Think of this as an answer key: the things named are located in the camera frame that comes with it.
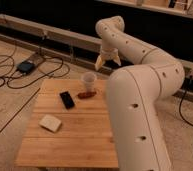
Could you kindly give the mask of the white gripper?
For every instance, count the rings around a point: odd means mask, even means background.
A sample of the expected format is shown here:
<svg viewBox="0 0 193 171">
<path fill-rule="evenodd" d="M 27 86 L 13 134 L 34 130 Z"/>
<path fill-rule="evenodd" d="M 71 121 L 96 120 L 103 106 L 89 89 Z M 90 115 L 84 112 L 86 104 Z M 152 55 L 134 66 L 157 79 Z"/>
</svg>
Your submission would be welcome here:
<svg viewBox="0 0 193 171">
<path fill-rule="evenodd" d="M 121 66 L 121 60 L 119 56 L 117 55 L 117 49 L 113 49 L 111 51 L 105 50 L 103 48 L 100 49 L 100 55 L 103 56 L 103 58 L 113 58 L 113 61 Z M 104 64 L 105 60 L 101 56 L 98 56 L 96 63 L 95 63 L 95 69 L 99 70 Z"/>
</svg>

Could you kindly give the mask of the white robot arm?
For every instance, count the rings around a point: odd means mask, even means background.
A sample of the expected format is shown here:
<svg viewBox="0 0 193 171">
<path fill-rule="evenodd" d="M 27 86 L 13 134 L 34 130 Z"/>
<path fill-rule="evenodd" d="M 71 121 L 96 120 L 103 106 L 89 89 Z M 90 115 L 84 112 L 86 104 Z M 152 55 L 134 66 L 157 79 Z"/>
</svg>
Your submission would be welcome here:
<svg viewBox="0 0 193 171">
<path fill-rule="evenodd" d="M 185 78 L 183 65 L 166 51 L 124 33 L 120 16 L 101 19 L 95 64 L 132 62 L 119 67 L 107 80 L 106 102 L 120 171 L 172 171 L 155 102 L 176 93 Z"/>
</svg>

